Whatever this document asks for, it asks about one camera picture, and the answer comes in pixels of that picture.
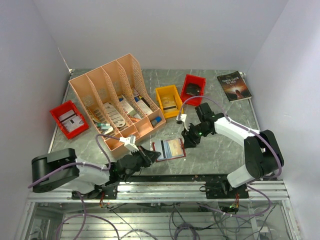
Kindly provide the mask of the yellow plastic bin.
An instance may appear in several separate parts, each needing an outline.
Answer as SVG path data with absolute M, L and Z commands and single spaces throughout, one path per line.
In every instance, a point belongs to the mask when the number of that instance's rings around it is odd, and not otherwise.
M 157 87 L 155 94 L 164 118 L 176 118 L 183 105 L 177 87 L 174 84 Z

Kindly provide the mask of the white cards in left bin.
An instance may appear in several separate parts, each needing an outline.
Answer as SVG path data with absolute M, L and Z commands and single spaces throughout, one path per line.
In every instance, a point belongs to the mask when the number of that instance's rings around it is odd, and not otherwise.
M 59 116 L 58 119 L 69 133 L 84 125 L 84 121 L 75 113 L 74 110 L 69 110 L 68 112 Z

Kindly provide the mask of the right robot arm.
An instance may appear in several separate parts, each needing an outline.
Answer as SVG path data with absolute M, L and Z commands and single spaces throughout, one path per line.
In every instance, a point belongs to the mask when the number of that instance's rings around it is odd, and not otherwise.
M 267 177 L 277 171 L 280 175 L 284 166 L 284 159 L 274 133 L 270 130 L 256 130 L 246 127 L 228 117 L 224 113 L 214 113 L 208 103 L 195 107 L 200 123 L 188 123 L 186 114 L 179 113 L 176 117 L 178 124 L 183 124 L 181 135 L 185 148 L 195 148 L 202 137 L 209 134 L 223 135 L 244 150 L 244 164 L 229 173 L 220 186 L 221 194 L 226 198 L 233 197 L 238 187 Z

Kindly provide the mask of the black credit card stack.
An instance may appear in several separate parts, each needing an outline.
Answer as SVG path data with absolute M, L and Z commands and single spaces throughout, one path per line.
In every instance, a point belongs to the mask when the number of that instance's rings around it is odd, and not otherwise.
M 185 93 L 191 96 L 199 96 L 201 93 L 201 87 L 195 83 L 189 83 L 185 88 Z

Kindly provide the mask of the aluminium mounting rail frame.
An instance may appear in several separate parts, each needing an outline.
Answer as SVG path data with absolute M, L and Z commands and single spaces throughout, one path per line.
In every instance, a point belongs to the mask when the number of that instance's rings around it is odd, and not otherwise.
M 118 186 L 112 188 L 111 192 L 105 197 L 86 199 L 87 204 L 120 204 L 120 203 L 166 203 L 166 202 L 232 202 L 235 194 L 229 198 L 209 198 L 206 191 L 200 191 L 205 183 L 196 181 L 167 181 L 159 182 L 151 180 L 149 182 L 120 182 Z M 251 203 L 258 201 L 280 201 L 284 204 L 284 216 L 292 240 L 302 239 L 300 229 L 294 216 L 293 207 L 290 202 L 285 183 L 282 180 L 254 181 L 245 186 L 243 201 Z M 58 188 L 51 192 L 34 193 L 29 192 L 20 220 L 20 228 L 16 233 L 15 239 L 22 240 L 27 237 L 28 224 L 35 214 L 38 203 L 67 203 L 76 204 L 80 200 L 72 199 L 70 190 Z

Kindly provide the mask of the blue capped tube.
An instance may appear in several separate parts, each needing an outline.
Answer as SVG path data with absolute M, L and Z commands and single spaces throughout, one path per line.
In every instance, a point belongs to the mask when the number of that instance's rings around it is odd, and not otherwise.
M 160 116 L 155 117 L 153 120 L 151 120 L 151 125 L 155 127 L 157 124 L 159 124 L 162 121 L 162 118 Z

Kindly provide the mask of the gold card in bin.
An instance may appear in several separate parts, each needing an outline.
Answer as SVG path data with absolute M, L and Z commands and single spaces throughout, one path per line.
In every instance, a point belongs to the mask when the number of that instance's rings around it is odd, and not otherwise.
M 162 95 L 160 100 L 164 113 L 170 113 L 178 110 L 177 103 L 172 94 Z

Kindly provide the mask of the red card holder wallet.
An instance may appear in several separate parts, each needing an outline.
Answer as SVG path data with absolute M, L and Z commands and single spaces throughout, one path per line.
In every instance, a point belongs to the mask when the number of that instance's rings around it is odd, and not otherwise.
M 186 156 L 184 143 L 181 138 L 171 140 L 155 140 L 152 148 L 156 152 L 160 152 L 160 156 L 156 162 L 178 159 Z

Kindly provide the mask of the pink file organizer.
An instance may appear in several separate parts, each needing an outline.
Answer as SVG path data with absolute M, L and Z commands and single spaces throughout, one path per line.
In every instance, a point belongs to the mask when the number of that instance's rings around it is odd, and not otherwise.
M 139 62 L 132 54 L 95 68 L 69 81 L 91 122 L 112 126 L 111 138 L 103 138 L 113 157 L 127 153 L 119 137 L 136 136 L 139 143 L 166 124 L 165 117 L 147 92 Z M 160 116 L 155 127 L 151 120 Z

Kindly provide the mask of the red bin with cards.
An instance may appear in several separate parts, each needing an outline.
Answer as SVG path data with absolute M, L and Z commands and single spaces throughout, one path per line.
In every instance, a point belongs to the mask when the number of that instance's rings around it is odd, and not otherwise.
M 205 92 L 206 78 L 187 74 L 180 93 L 180 99 L 184 103 L 195 96 L 203 96 Z

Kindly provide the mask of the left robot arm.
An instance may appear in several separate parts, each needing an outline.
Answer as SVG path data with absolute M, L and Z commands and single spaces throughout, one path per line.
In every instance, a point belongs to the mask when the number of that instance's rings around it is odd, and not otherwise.
M 161 153 L 138 146 L 115 162 L 96 164 L 80 159 L 73 148 L 66 148 L 35 157 L 31 161 L 34 193 L 47 193 L 62 188 L 98 198 L 106 188 L 129 178 L 142 168 L 150 167 Z

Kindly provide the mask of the dark paperback book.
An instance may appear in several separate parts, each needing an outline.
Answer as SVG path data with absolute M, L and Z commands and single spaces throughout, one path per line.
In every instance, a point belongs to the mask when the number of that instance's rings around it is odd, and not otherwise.
M 217 80 L 230 102 L 252 98 L 252 94 L 245 83 L 242 72 L 235 71 L 229 74 L 219 75 L 217 76 Z

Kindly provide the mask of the white VIP card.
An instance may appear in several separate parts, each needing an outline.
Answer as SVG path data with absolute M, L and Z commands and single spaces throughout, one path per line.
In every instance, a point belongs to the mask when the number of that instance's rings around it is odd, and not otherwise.
M 168 144 L 166 140 L 156 140 L 154 142 L 154 150 L 160 153 L 160 156 L 157 158 L 157 162 L 163 161 L 167 158 L 167 148 Z

